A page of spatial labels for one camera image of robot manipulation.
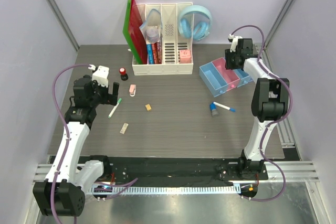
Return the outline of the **pink drawer bin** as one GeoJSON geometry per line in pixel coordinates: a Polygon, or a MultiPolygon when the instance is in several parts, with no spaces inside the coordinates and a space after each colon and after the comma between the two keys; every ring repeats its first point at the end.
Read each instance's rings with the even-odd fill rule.
{"type": "Polygon", "coordinates": [[[226,69],[225,58],[218,58],[212,61],[212,63],[214,64],[220,75],[224,78],[225,82],[228,84],[227,91],[238,86],[240,78],[233,70],[226,69]]]}

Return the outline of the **light blue drawer bin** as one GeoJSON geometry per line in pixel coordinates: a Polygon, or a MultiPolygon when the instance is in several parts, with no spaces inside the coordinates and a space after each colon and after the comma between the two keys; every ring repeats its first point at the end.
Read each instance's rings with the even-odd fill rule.
{"type": "Polygon", "coordinates": [[[199,67],[199,75],[213,97],[224,94],[228,84],[212,62],[199,67]]]}

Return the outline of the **small tan eraser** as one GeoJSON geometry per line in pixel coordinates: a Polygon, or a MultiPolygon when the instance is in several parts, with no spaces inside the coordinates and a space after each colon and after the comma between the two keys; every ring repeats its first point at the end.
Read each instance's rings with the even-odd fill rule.
{"type": "Polygon", "coordinates": [[[146,109],[147,109],[148,111],[150,111],[150,110],[152,109],[151,106],[150,106],[149,104],[146,104],[145,107],[146,107],[146,109]]]}

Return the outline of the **beige long eraser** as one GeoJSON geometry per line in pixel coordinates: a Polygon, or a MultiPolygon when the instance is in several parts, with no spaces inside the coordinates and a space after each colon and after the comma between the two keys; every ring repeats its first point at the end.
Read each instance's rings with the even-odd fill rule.
{"type": "Polygon", "coordinates": [[[128,128],[129,124],[128,123],[124,123],[121,130],[120,130],[120,133],[121,134],[125,134],[127,128],[128,128]]]}

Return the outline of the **blue white marker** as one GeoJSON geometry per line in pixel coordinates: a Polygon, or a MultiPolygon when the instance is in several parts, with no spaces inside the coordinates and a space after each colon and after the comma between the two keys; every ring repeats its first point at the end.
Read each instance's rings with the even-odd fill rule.
{"type": "Polygon", "coordinates": [[[229,110],[229,111],[232,111],[232,112],[236,112],[235,109],[233,109],[233,108],[231,108],[231,107],[228,107],[228,106],[225,106],[225,105],[223,105],[223,104],[220,104],[220,103],[218,103],[218,102],[213,102],[213,104],[214,104],[215,106],[220,107],[220,108],[223,108],[223,109],[226,109],[226,110],[229,110]]]}

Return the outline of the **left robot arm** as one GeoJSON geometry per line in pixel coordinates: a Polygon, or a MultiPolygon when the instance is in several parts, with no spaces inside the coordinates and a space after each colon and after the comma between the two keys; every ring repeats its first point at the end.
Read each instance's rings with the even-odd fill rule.
{"type": "Polygon", "coordinates": [[[95,72],[74,81],[74,103],[64,115],[62,140],[54,163],[43,182],[36,182],[33,195],[44,216],[81,215],[85,196],[96,180],[107,181],[112,174],[107,157],[87,161],[78,172],[77,164],[100,104],[116,105],[119,83],[109,93],[108,73],[95,72]]]}

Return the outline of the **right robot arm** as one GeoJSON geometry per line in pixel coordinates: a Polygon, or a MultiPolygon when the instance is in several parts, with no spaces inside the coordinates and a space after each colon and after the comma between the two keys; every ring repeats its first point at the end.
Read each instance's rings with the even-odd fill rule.
{"type": "Polygon", "coordinates": [[[251,102],[254,125],[246,147],[230,170],[240,179],[256,179],[264,170],[265,154],[271,132],[288,112],[289,80],[274,75],[254,54],[253,40],[229,35],[231,46],[225,50],[225,68],[241,69],[255,83],[251,102]]]}

